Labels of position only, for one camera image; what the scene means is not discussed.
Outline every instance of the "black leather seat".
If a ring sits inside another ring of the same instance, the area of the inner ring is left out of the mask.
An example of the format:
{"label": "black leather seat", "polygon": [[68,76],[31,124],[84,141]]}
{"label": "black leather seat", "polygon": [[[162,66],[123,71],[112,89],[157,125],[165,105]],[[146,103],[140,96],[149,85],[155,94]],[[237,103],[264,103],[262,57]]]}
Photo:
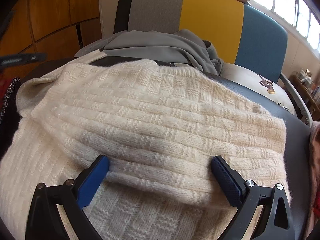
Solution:
{"label": "black leather seat", "polygon": [[[35,68],[22,82],[28,79],[40,77],[45,73],[48,73],[65,63],[71,61],[72,58],[49,61],[39,65]],[[111,66],[115,63],[132,61],[134,58],[126,57],[105,57],[104,59],[98,60],[92,65],[99,66]],[[159,65],[171,65],[164,62],[157,62]],[[290,114],[288,111],[278,106],[268,98],[252,91],[244,86],[234,83],[225,78],[204,73],[207,77],[212,80],[219,82],[220,84],[226,86],[232,91],[243,95],[251,101],[254,101],[262,105],[267,109],[273,116],[281,118],[284,120],[287,130],[286,144],[284,161],[287,171],[287,179],[289,183],[289,190],[291,193],[291,212],[295,227],[295,240],[300,240],[303,237],[305,224],[308,216],[309,208],[309,196],[310,196],[310,186],[309,186],[309,138],[311,129],[300,121],[297,117]],[[2,232],[7,238],[10,238],[9,232],[5,225],[0,219],[0,232]]]}

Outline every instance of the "gray fabric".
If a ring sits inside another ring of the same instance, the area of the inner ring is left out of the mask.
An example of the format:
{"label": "gray fabric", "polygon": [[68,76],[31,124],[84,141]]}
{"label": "gray fabric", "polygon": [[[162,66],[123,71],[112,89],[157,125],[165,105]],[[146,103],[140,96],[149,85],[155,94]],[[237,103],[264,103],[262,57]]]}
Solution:
{"label": "gray fabric", "polygon": [[108,38],[102,38],[100,40],[97,40],[85,47],[83,47],[82,49],[80,49],[76,54],[75,57],[81,57],[83,55],[86,55],[92,51],[95,51],[97,49],[101,49],[103,48],[106,44],[108,44],[110,41],[112,41],[113,39],[115,39],[116,37],[118,37],[120,34],[125,33],[127,31],[122,31],[122,32],[118,32],[113,34],[111,37]]}
{"label": "gray fabric", "polygon": [[224,63],[211,42],[202,41],[186,29],[175,34],[155,31],[121,33],[105,45],[103,52],[108,56],[187,63],[215,75],[220,73]]}
{"label": "gray fabric", "polygon": [[180,25],[182,2],[183,0],[132,0],[128,31],[176,33]]}

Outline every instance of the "pink fabric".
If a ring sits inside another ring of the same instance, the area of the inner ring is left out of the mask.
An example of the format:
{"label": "pink fabric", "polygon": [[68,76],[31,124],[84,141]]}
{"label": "pink fabric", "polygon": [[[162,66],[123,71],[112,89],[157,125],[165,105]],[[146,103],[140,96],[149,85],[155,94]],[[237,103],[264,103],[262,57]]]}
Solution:
{"label": "pink fabric", "polygon": [[307,221],[306,239],[320,217],[320,122],[313,121],[310,138],[311,199]]}

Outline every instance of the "red fabric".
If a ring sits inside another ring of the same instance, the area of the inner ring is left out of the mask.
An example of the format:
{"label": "red fabric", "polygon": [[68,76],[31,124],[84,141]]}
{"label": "red fabric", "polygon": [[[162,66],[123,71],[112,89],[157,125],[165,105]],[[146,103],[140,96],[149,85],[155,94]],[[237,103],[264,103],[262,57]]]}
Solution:
{"label": "red fabric", "polygon": [[320,218],[320,190],[317,191],[315,205],[313,206],[313,211],[317,218]]}
{"label": "red fabric", "polygon": [[11,79],[1,79],[0,80],[0,109],[2,107],[2,99],[7,91],[7,88],[10,86]]}

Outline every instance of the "clamp jaw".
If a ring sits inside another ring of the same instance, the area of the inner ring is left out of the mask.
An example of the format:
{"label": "clamp jaw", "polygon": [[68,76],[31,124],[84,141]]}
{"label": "clamp jaw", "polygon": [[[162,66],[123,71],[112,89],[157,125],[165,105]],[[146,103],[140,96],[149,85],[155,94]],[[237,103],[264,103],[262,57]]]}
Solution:
{"label": "clamp jaw", "polygon": [[271,188],[245,181],[221,156],[212,159],[211,170],[230,205],[238,209],[218,240],[241,240],[259,205],[263,209],[250,240],[294,240],[293,219],[281,184]]}
{"label": "clamp jaw", "polygon": [[109,170],[109,160],[99,155],[76,179],[47,187],[39,183],[33,194],[26,227],[26,240],[70,240],[57,205],[63,205],[79,240],[102,240],[82,208],[88,206]]}
{"label": "clamp jaw", "polygon": [[[259,205],[264,207],[251,239],[294,240],[293,220],[281,184],[270,188],[245,181],[221,156],[212,159],[211,169],[230,205],[238,209],[218,240],[241,240]],[[76,179],[52,187],[39,183],[30,206],[26,240],[70,240],[57,205],[63,205],[79,240],[102,240],[82,208],[90,204],[108,170],[108,158],[99,155]]]}

